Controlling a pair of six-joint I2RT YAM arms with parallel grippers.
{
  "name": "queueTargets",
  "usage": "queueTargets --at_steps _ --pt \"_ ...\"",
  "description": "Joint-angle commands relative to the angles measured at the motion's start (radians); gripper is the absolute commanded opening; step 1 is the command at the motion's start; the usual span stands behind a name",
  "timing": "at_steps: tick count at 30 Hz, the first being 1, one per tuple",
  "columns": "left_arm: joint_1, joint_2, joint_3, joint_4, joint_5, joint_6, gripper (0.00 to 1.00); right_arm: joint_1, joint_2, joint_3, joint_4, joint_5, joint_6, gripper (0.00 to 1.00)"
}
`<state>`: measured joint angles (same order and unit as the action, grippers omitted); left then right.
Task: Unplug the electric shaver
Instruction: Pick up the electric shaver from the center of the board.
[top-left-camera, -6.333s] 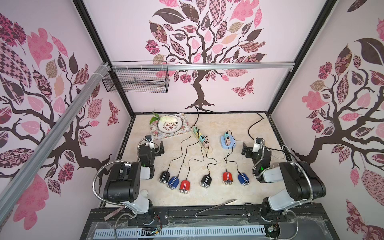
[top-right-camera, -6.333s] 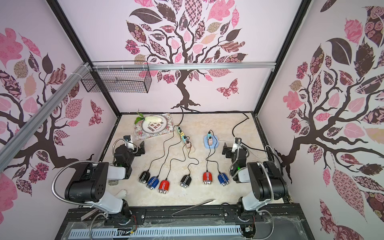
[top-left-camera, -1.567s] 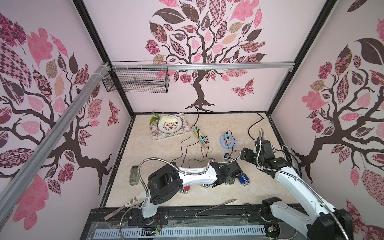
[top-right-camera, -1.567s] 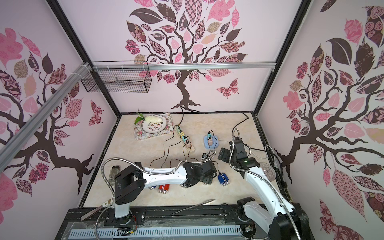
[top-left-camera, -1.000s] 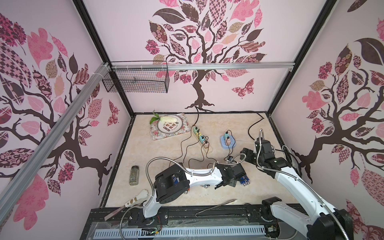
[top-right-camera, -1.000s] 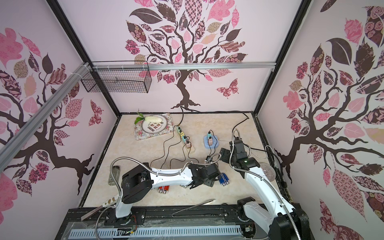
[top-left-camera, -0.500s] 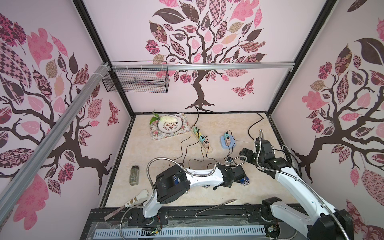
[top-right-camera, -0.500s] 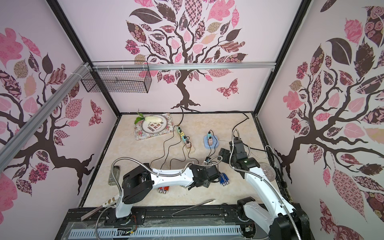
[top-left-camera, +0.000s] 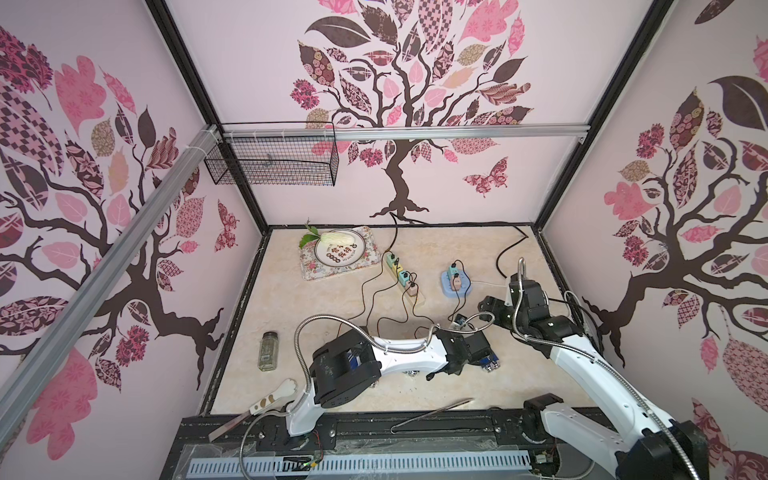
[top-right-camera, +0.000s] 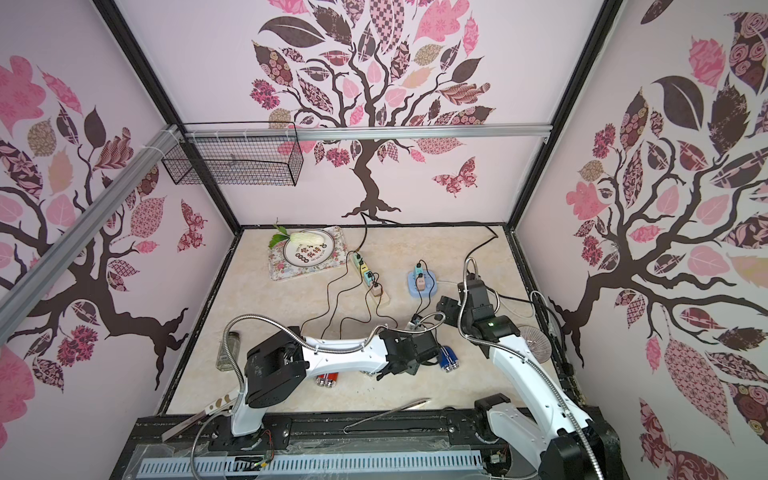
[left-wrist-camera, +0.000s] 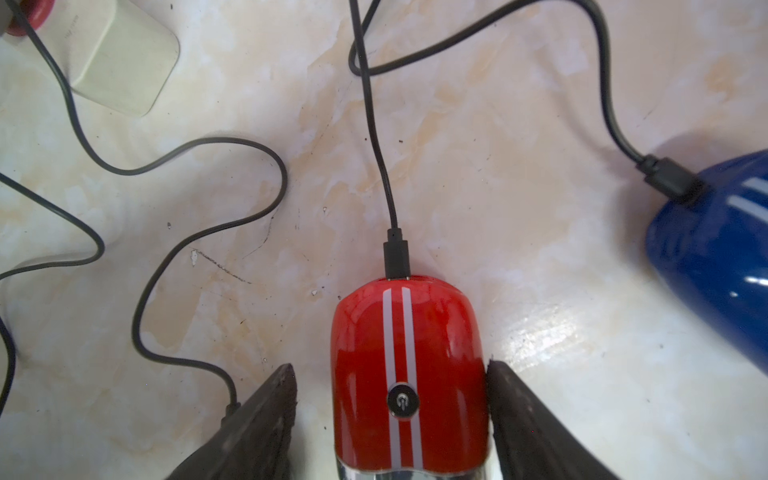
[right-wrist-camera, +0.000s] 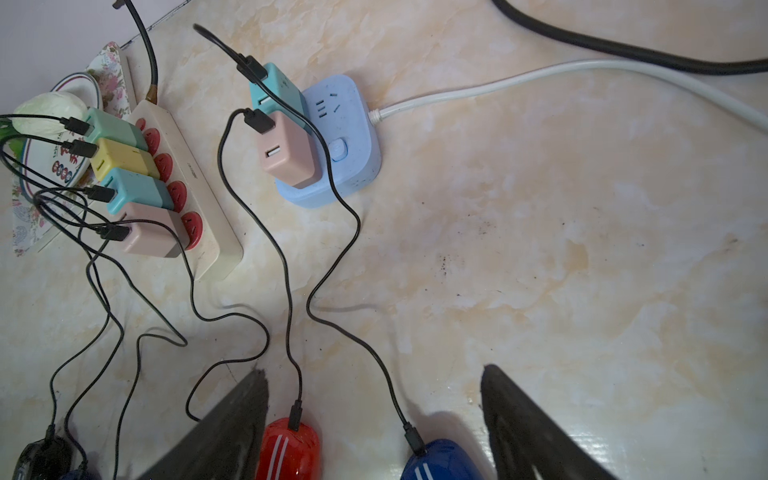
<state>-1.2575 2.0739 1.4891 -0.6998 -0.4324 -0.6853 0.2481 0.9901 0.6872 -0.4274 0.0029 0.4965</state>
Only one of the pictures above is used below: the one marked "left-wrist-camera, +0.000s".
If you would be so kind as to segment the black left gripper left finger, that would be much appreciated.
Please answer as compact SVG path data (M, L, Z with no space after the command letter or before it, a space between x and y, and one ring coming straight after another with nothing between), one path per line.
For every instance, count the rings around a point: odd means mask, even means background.
M292 365L283 364L169 477L288 479L296 407L295 372Z

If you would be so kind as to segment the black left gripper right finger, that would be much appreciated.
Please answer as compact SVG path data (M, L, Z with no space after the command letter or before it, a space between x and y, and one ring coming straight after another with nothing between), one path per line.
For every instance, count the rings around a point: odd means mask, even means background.
M614 479L511 367L486 373L493 437L505 479Z

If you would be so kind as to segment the red shaver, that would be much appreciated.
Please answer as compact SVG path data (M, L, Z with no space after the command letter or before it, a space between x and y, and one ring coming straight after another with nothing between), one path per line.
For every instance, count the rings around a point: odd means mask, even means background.
M483 478L484 357L460 290L429 276L360 287L335 310L330 359L340 478Z

